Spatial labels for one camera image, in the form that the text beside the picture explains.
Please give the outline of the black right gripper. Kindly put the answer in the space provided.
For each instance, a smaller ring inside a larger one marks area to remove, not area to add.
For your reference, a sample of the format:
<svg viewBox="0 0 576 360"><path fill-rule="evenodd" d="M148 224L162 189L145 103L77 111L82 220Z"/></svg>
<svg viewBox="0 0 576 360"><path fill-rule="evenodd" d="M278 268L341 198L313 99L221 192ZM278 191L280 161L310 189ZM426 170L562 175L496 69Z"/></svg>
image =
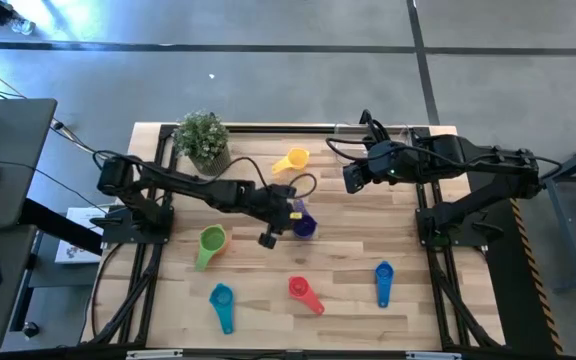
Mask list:
<svg viewBox="0 0 576 360"><path fill-rule="evenodd" d="M409 181L407 165L399 156L408 148L402 142L382 141L372 145L367 153L367 178L370 181ZM365 182L360 165L348 164L342 170L346 192L355 194Z"/></svg>

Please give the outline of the green measuring cup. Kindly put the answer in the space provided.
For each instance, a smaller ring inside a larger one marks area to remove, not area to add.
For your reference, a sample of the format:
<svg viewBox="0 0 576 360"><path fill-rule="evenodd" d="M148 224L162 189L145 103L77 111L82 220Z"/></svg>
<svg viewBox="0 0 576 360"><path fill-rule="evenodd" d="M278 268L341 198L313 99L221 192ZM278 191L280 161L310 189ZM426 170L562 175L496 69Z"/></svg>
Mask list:
<svg viewBox="0 0 576 360"><path fill-rule="evenodd" d="M229 238L222 225L215 224L206 227L199 236L199 250L195 262L195 270L204 271L210 260L222 253L228 243Z"/></svg>

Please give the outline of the black desk leg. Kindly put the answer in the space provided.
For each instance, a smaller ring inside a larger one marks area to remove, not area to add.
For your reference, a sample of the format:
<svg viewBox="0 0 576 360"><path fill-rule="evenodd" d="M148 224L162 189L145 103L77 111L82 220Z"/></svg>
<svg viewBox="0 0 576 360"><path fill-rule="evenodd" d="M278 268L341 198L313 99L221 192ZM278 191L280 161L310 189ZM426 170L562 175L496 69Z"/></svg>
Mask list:
<svg viewBox="0 0 576 360"><path fill-rule="evenodd" d="M23 203L19 224L34 225L44 233L96 255L102 254L102 236L31 199Z"/></svg>

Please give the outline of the purple measuring cup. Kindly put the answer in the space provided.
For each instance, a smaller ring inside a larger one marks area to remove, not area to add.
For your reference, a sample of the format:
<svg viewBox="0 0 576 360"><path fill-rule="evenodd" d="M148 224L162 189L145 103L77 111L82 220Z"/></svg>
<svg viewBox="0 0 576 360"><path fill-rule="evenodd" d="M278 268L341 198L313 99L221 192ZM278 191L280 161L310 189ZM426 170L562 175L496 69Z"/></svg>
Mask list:
<svg viewBox="0 0 576 360"><path fill-rule="evenodd" d="M308 212L305 203L301 199L299 200L301 201L302 221L292 231L297 238L311 239L316 232L317 221Z"/></svg>

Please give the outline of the black mat with hazard stripe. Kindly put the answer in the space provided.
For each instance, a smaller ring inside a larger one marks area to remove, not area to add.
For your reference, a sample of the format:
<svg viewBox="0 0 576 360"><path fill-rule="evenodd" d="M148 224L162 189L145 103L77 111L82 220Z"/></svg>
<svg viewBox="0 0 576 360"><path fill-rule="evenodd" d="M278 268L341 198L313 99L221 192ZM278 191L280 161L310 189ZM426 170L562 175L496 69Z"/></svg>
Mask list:
<svg viewBox="0 0 576 360"><path fill-rule="evenodd" d="M506 344L518 352L561 355L563 345L518 201L503 199L476 217L503 230L489 244L487 264Z"/></svg>

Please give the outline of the white metal bracket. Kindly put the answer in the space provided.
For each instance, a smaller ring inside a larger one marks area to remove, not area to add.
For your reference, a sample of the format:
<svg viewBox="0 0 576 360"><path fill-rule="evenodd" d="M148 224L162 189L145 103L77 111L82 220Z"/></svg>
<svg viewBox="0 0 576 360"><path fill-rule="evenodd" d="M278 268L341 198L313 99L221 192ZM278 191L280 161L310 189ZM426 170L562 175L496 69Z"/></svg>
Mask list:
<svg viewBox="0 0 576 360"><path fill-rule="evenodd" d="M463 360L460 353L407 351L406 360Z"/></svg>
<svg viewBox="0 0 576 360"><path fill-rule="evenodd" d="M182 357L182 349L144 349L128 351L125 360L167 360Z"/></svg>

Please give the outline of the black aluminium table frame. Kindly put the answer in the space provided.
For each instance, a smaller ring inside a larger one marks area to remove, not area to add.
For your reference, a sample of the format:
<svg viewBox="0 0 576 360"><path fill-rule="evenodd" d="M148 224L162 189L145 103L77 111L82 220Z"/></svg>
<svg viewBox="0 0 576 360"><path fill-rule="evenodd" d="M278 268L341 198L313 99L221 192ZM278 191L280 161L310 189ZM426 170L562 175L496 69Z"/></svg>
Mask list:
<svg viewBox="0 0 576 360"><path fill-rule="evenodd" d="M235 125L229 176L293 183L317 221L309 240L283 234L273 249L257 242L265 226L176 196L175 222L155 283L146 343L151 348L437 350L439 323L428 253L417 236L419 192L410 184L369 185L351 195L325 140L332 126ZM272 173L292 148L310 152L303 169ZM199 236L220 224L231 240L202 272ZM394 269L390 302L377 305L375 269ZM322 315L293 299L289 278L304 277ZM234 331L224 334L209 302L218 283L234 294Z"/></svg>

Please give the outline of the potted plant in striped pot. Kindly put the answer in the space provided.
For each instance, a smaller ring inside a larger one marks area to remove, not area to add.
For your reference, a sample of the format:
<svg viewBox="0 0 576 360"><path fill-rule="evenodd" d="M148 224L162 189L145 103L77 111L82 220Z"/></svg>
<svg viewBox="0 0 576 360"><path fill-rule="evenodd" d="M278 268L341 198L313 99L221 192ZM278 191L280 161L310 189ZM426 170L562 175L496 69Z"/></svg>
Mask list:
<svg viewBox="0 0 576 360"><path fill-rule="evenodd" d="M214 112L187 113L173 131L173 147L203 175L216 176L230 163L229 131Z"/></svg>

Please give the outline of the blue measuring cup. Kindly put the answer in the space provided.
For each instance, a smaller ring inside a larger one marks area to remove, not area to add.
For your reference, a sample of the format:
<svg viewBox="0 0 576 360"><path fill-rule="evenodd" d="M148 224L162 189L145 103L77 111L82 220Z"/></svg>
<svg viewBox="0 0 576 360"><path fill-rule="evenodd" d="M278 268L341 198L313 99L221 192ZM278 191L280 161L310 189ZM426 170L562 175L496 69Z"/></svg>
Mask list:
<svg viewBox="0 0 576 360"><path fill-rule="evenodd" d="M388 261L382 261L375 269L377 305L387 308L390 302L391 287L394 280L394 269Z"/></svg>

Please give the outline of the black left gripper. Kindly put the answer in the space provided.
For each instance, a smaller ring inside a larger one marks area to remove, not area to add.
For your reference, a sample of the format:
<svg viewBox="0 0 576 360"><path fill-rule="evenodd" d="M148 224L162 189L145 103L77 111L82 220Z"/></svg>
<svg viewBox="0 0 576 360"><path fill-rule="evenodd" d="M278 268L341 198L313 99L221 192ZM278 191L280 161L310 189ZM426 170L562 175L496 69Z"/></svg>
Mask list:
<svg viewBox="0 0 576 360"><path fill-rule="evenodd" d="M277 235L294 229L301 219L291 219L293 212L301 212L301 201L291 200L296 195L296 188L289 185L270 184L253 191L250 197L248 215L267 224L267 230L259 236L258 243L265 248L273 249Z"/></svg>

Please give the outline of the white booklet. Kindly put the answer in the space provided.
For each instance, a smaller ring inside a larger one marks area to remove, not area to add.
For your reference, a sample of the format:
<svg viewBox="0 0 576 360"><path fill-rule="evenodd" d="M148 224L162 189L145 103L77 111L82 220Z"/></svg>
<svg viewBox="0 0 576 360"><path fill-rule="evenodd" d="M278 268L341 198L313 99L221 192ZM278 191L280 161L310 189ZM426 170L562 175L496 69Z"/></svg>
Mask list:
<svg viewBox="0 0 576 360"><path fill-rule="evenodd" d="M93 232L102 235L103 230L91 222L92 218L98 218L104 216L104 210L108 210L108 207L97 209L93 207L89 208L69 208L66 213L66 218L72 220L73 222L86 227ZM98 263L101 259L100 255L96 255L89 251L83 250L77 246L74 246L64 240L60 240L57 251L55 254L54 262L56 264L92 264Z"/></svg>

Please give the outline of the teal measuring cup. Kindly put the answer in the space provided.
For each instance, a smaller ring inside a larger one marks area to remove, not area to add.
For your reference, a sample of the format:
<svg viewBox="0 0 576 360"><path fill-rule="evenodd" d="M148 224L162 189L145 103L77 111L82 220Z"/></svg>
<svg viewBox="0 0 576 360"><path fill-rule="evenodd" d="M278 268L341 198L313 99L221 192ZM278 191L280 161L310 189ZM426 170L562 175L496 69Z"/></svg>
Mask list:
<svg viewBox="0 0 576 360"><path fill-rule="evenodd" d="M234 294L230 287L218 283L211 292L209 302L213 306L224 334L234 331Z"/></svg>

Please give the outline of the clear plastic basket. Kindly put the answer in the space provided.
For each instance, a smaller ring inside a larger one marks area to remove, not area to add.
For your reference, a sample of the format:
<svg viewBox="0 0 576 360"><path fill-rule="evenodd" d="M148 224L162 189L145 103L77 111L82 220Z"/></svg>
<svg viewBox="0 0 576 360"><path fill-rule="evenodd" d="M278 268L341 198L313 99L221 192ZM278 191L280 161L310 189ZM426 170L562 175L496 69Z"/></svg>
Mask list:
<svg viewBox="0 0 576 360"><path fill-rule="evenodd" d="M402 124L336 124L330 137L340 141L331 141L330 148L336 162L343 166L355 159L367 158L369 147L379 141L392 140L411 145L411 136L412 128Z"/></svg>

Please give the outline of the red measuring cup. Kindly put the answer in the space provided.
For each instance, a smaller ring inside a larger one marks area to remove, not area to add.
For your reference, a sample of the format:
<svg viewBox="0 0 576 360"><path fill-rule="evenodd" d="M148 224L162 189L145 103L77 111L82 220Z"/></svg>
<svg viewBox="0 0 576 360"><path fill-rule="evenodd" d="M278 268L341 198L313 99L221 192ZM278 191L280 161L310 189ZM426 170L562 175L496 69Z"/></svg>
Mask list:
<svg viewBox="0 0 576 360"><path fill-rule="evenodd" d="M290 277L288 290L293 299L307 306L314 314L322 315L324 313L325 307L323 303L304 277Z"/></svg>

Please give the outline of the yellow measuring cup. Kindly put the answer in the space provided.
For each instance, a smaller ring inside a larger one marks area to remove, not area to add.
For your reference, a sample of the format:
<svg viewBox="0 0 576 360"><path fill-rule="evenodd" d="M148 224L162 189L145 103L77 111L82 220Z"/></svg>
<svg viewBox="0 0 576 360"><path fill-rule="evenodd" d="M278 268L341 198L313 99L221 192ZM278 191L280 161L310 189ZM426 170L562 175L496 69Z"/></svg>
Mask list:
<svg viewBox="0 0 576 360"><path fill-rule="evenodd" d="M310 152L303 148L292 148L272 166L272 173L278 174L288 169L303 169L309 162Z"/></svg>

